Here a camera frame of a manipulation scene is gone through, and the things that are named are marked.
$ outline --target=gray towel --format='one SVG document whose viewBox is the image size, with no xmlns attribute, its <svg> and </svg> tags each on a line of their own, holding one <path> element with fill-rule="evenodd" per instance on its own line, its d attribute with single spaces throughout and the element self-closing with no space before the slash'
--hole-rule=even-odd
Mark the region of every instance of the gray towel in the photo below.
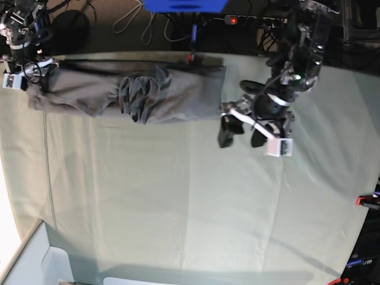
<svg viewBox="0 0 380 285">
<path fill-rule="evenodd" d="M 142 124 L 217 118 L 223 67 L 157 62 L 61 62 L 47 82 L 27 90 L 45 112 L 120 116 Z"/>
</svg>

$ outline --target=blue object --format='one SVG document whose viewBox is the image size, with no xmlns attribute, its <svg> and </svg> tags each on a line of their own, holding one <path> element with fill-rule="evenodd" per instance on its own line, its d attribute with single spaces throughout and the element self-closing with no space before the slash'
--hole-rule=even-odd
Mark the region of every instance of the blue object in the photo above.
<svg viewBox="0 0 380 285">
<path fill-rule="evenodd" d="M 145 9 L 155 13 L 221 13 L 228 0 L 143 0 Z"/>
<path fill-rule="evenodd" d="M 197 25 L 192 25 L 192 33 L 191 33 L 191 42 L 192 43 L 195 43 L 197 41 L 197 32 L 198 32 Z"/>
<path fill-rule="evenodd" d="M 347 263 L 346 268 L 354 266 L 354 265 L 362 264 L 362 263 L 363 263 L 363 261 L 361 259 L 354 260 L 354 261 Z"/>
</svg>

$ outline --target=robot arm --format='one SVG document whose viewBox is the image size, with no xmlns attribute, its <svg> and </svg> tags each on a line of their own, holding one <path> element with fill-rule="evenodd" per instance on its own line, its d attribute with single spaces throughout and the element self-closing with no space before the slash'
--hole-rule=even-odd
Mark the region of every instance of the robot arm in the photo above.
<svg viewBox="0 0 380 285">
<path fill-rule="evenodd" d="M 0 33 L 6 37 L 11 54 L 3 55 L 6 68 L 3 88 L 26 90 L 32 76 L 44 76 L 53 63 L 44 58 L 45 43 L 52 38 L 46 0 L 21 0 L 7 5 L 0 16 Z"/>
<path fill-rule="evenodd" d="M 265 85 L 242 81 L 246 95 L 237 102 L 222 104 L 221 148 L 230 147 L 233 136 L 243 134 L 243 123 L 247 123 L 254 130 L 252 147 L 267 143 L 268 155 L 292 155 L 294 116 L 289 107 L 318 81 L 331 13 L 335 11 L 330 7 L 308 0 L 290 12 L 278 52 L 267 61 L 271 78 Z"/>
</svg>

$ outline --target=gray cloth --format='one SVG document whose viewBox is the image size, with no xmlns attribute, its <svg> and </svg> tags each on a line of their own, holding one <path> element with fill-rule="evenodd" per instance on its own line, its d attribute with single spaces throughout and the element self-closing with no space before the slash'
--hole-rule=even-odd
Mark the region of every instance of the gray cloth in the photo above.
<svg viewBox="0 0 380 285">
<path fill-rule="evenodd" d="M 48 79 L 27 90 L 32 109 L 96 116 L 131 115 L 134 122 L 211 119 L 219 114 L 222 67 L 157 62 L 62 62 Z"/>
</svg>

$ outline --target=power strip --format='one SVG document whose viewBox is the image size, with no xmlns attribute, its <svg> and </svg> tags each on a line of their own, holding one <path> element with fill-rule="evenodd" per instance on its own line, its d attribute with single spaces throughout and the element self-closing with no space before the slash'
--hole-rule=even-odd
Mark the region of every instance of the power strip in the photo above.
<svg viewBox="0 0 380 285">
<path fill-rule="evenodd" d="M 257 18 L 256 16 L 243 16 L 243 15 L 225 15 L 224 16 L 224 23 L 227 25 L 237 25 L 241 21 L 250 21 L 252 24 L 256 23 L 257 27 L 263 28 L 263 29 L 270 29 L 270 28 L 279 28 L 283 23 L 287 22 L 287 19 L 283 18 L 273 18 L 273 17 L 262 17 Z"/>
</svg>

